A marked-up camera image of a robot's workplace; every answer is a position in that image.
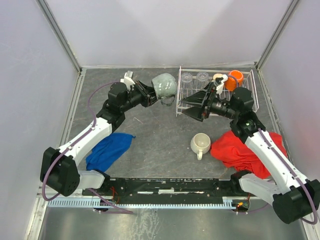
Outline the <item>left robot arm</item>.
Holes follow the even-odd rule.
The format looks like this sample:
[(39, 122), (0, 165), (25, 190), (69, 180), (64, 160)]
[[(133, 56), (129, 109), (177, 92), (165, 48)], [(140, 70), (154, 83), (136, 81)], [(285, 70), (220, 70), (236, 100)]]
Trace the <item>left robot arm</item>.
[(115, 82), (110, 85), (107, 100), (101, 110), (93, 114), (93, 121), (75, 138), (43, 153), (40, 171), (42, 194), (50, 187), (59, 195), (68, 197), (76, 190), (99, 189), (106, 174), (101, 170), (78, 170), (78, 165), (101, 140), (111, 135), (125, 120), (125, 112), (137, 105), (152, 106), (157, 102), (152, 86), (140, 81), (131, 85)]

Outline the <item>white wire dish rack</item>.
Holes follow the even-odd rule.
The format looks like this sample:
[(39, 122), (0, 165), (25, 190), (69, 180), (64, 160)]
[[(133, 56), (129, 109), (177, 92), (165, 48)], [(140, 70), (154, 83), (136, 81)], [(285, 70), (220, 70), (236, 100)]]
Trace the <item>white wire dish rack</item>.
[[(213, 80), (214, 74), (223, 74), (227, 75), (231, 70), (212, 70), (212, 69), (186, 69), (180, 68), (179, 75), (178, 75), (178, 90), (177, 90), (177, 97), (176, 97), (176, 115), (181, 115), (184, 113), (185, 109), (191, 108), (193, 106), (182, 103), (181, 100), (185, 97), (191, 96), (196, 92), (202, 89), (195, 88), (196, 82), (196, 75), (198, 72), (207, 72), (209, 74), (209, 82), (208, 84), (214, 84)], [(242, 86), (237, 87), (234, 91), (228, 91), (223, 88), (221, 95), (219, 95), (220, 99), (225, 99), (230, 102), (230, 106), (233, 110), (235, 110), (235, 118), (239, 119), (242, 115), (245, 115), (249, 112), (256, 112), (259, 108), (258, 98), (256, 96), (256, 86), (254, 83), (254, 73), (253, 71), (246, 72), (240, 70), (243, 73), (244, 79)], [(182, 89), (181, 88), (181, 74), (182, 73), (191, 73), (193, 76), (193, 88), (191, 89)]]

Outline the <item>steel tin cup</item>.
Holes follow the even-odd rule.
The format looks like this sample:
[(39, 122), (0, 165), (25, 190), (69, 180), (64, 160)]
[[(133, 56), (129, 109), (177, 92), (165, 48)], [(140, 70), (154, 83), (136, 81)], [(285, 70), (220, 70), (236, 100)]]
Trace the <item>steel tin cup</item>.
[(222, 73), (216, 73), (213, 75), (212, 79), (215, 81), (217, 78), (219, 79), (219, 78), (223, 78), (223, 77), (224, 77), (224, 75)]

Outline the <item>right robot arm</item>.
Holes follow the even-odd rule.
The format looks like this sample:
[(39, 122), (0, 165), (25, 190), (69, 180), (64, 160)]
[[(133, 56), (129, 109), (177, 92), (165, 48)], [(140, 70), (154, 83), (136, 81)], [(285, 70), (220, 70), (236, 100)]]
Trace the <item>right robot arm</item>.
[(181, 102), (190, 105), (182, 113), (202, 122), (210, 114), (231, 120), (233, 134), (245, 144), (267, 168), (274, 183), (253, 173), (242, 173), (238, 186), (272, 206), (278, 218), (290, 224), (298, 219), (315, 225), (320, 206), (320, 182), (309, 180), (288, 160), (274, 143), (265, 126), (253, 111), (252, 92), (237, 87), (229, 100), (220, 99), (214, 83), (185, 97)]

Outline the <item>grey-green glazed mug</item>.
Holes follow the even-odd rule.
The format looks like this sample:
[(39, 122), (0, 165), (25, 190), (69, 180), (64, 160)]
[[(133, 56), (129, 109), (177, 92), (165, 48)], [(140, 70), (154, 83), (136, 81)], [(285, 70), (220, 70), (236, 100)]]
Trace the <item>grey-green glazed mug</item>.
[(153, 78), (151, 84), (154, 88), (156, 99), (166, 107), (171, 106), (178, 91), (175, 77), (169, 73), (162, 73)]

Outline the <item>cream ceramic mug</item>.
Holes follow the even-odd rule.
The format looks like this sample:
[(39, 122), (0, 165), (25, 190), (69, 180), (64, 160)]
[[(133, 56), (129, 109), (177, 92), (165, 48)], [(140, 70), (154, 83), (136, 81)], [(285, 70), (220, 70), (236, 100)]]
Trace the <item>cream ceramic mug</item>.
[(190, 141), (190, 148), (196, 154), (197, 160), (200, 161), (211, 147), (211, 139), (205, 133), (197, 133)]

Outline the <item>orange enamel mug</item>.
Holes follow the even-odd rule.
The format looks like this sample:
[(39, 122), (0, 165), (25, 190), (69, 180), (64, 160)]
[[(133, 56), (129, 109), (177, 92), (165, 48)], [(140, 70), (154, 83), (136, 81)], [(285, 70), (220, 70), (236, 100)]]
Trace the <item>orange enamel mug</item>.
[(243, 85), (244, 74), (239, 70), (232, 70), (228, 73), (228, 79), (224, 83), (224, 87), (228, 91), (234, 91), (237, 87)]

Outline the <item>clear plastic cup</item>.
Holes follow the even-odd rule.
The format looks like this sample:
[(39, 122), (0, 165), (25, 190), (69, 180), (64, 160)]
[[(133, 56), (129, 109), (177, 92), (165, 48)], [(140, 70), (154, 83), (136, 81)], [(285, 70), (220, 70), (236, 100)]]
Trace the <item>clear plastic cup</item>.
[(193, 75), (189, 72), (183, 72), (180, 76), (180, 87), (183, 90), (189, 90), (193, 88)]
[(195, 79), (195, 88), (203, 89), (209, 82), (210, 77), (207, 72), (198, 72)]

